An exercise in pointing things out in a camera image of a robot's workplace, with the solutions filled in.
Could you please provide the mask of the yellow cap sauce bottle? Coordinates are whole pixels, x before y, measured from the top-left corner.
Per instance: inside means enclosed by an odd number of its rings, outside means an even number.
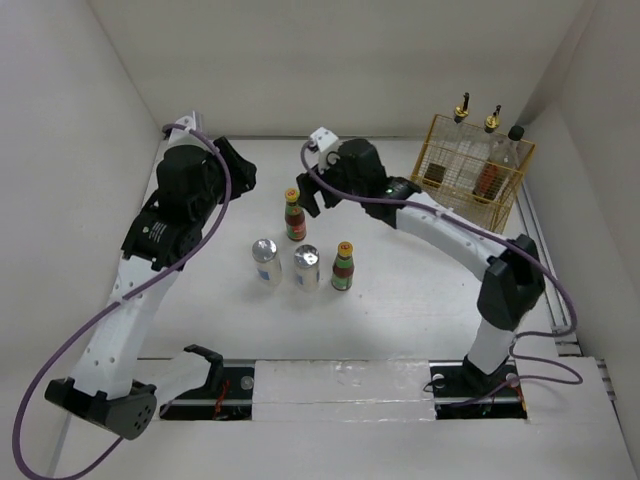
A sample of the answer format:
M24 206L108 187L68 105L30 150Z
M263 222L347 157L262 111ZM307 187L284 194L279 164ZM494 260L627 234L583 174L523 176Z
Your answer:
M331 285L338 291L349 290L352 286L354 270L353 245L348 241L343 241L337 247L332 267Z
M286 232L292 241L302 241L306 237L306 220L304 210L298 204L299 191L289 188L285 191L285 224Z

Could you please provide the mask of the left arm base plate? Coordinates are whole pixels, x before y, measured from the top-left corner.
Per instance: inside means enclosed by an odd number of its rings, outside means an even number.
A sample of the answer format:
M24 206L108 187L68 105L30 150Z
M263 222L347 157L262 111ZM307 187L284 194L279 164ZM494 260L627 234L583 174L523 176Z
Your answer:
M216 387L188 391L160 408L166 421L246 421L252 419L254 363L224 365Z

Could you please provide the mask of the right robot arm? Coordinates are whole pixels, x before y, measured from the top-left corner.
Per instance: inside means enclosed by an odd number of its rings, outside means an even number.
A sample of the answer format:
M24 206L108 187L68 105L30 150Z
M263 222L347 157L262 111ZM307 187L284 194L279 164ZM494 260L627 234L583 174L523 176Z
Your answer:
M301 152L315 153L296 181L302 207L312 216L343 200L359 204L367 215L413 235L456 260L480 282L477 309L481 321L462 363L462 381L473 394L503 383L501 369L522 319L544 293L536 243L526 235L507 239L447 210L417 184L389 176L377 149L367 140L308 139Z

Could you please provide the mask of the clear liquid glass bottle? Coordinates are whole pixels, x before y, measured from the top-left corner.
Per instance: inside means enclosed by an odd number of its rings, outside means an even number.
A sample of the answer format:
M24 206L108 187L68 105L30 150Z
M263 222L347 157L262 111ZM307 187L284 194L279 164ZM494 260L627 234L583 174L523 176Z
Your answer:
M500 104L495 107L494 112L484 120L482 130L476 133L470 141L458 178L460 186L469 187L474 183L484 163L488 160L495 143L494 132L500 125L501 108Z

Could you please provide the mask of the red label soy sauce bottle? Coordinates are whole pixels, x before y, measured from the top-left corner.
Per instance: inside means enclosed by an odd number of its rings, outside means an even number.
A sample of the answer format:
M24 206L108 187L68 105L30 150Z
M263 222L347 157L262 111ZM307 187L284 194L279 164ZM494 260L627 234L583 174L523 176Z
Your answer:
M521 125L514 125L506 137L493 141L488 159L472 192L477 202L488 204L494 201L505 181L517 169L519 164L517 148L524 133L525 129Z

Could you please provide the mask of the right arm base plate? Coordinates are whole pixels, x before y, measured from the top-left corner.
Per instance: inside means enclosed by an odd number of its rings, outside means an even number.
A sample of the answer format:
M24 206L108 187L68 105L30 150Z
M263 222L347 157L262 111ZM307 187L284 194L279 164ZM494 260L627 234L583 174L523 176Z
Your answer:
M497 389L517 374L513 361L508 360L487 378L472 372L462 361L430 362L429 373L423 392L432 395L437 420L525 420L528 417L519 386Z

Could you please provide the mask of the yellow cap sauce bottle front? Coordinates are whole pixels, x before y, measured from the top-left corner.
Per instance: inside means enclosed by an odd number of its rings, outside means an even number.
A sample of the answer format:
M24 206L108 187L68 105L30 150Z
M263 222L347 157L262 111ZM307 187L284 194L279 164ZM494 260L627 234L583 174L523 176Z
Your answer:
M332 267L331 285L338 291L349 290L352 286L354 270L353 245L348 241L343 241L337 247Z

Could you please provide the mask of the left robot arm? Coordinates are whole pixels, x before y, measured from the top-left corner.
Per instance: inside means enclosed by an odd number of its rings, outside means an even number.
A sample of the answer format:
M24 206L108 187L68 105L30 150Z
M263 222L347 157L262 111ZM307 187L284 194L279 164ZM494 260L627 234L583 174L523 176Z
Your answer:
M49 382L44 397L74 416L123 439L134 440L158 407L191 391L216 394L223 358L189 345L154 381L135 379L134 368L156 312L198 244L217 205L256 185L256 166L226 137L214 151L170 142L156 169L157 188L122 244L112 290L115 309L100 320L70 375Z

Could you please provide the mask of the dark sauce glass bottle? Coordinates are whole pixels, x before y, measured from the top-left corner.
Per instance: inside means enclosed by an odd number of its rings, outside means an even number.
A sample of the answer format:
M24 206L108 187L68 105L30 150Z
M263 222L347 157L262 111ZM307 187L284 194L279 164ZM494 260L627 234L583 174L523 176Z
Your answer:
M462 103L455 106L451 118L438 120L435 132L431 134L433 157L429 160L423 179L439 188L444 180L461 138L462 126L469 115L470 93L463 94Z

